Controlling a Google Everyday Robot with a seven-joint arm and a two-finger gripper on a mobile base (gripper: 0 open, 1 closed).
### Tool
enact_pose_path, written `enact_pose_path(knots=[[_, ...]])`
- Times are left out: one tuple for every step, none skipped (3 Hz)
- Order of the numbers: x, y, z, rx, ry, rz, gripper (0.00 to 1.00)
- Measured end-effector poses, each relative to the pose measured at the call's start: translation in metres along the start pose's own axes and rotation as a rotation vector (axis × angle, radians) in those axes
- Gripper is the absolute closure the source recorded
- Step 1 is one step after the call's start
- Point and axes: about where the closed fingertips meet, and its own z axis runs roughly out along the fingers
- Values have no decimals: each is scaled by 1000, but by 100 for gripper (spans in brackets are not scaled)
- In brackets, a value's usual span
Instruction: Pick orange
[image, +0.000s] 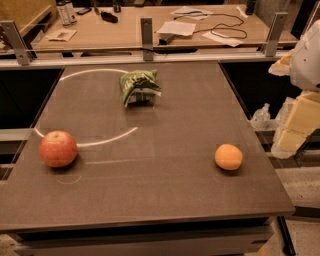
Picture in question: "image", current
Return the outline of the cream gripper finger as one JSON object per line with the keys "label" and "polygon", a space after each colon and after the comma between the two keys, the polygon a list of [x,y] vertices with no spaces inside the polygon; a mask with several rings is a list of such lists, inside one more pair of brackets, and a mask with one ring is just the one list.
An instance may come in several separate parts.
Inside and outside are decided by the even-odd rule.
{"label": "cream gripper finger", "polygon": [[275,76],[289,76],[290,75],[290,63],[294,50],[290,50],[274,64],[272,64],[268,72]]}
{"label": "cream gripper finger", "polygon": [[277,118],[271,154],[287,159],[320,126],[320,93],[303,91],[296,99],[287,97]]}

